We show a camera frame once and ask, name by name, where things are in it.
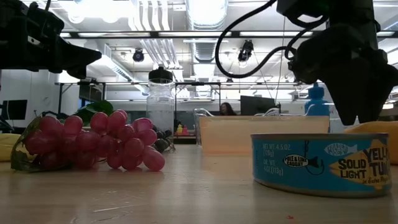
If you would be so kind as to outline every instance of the grape bunch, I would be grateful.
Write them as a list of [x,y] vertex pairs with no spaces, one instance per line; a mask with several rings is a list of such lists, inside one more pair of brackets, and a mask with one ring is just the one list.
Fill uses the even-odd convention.
[[126,124],[127,113],[117,110],[109,117],[96,113],[90,121],[91,131],[82,130],[83,121],[70,116],[62,124],[51,116],[40,120],[39,130],[24,141],[30,154],[40,157],[42,169],[56,169],[73,163],[79,169],[90,169],[99,160],[113,169],[134,170],[144,163],[150,170],[159,171],[165,164],[161,153],[151,145],[157,134],[147,118]]

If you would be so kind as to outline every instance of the camera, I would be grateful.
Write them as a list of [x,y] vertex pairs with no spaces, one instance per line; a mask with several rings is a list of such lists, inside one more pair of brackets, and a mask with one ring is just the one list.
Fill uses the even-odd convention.
[[251,52],[254,50],[253,43],[251,40],[245,40],[243,47],[238,55],[238,60],[240,62],[247,62],[251,57]]
[[134,53],[132,59],[135,62],[142,62],[144,60],[144,53],[142,53],[142,49],[136,49],[136,53]]

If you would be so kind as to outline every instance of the tuna can lid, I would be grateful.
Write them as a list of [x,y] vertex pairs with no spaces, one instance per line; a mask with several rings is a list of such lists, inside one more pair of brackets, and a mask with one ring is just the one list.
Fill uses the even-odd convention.
[[366,134],[252,134],[252,139],[263,140],[364,140],[364,139],[377,139],[388,138],[387,133],[366,133]]

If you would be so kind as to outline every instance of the fish logo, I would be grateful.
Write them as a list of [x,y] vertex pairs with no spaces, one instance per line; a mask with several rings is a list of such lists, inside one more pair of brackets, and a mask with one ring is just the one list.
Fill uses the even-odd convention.
[[305,166],[313,166],[319,168],[318,157],[314,157],[313,159],[307,159],[303,156],[292,154],[286,156],[283,162],[284,164],[293,168],[300,168]]
[[358,152],[358,145],[349,147],[342,143],[330,144],[325,148],[325,152],[332,156],[345,156],[350,153]]

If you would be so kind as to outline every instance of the can label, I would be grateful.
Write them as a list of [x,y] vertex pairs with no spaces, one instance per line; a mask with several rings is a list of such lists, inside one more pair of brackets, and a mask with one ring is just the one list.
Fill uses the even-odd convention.
[[307,190],[391,188],[387,139],[253,139],[254,178]]

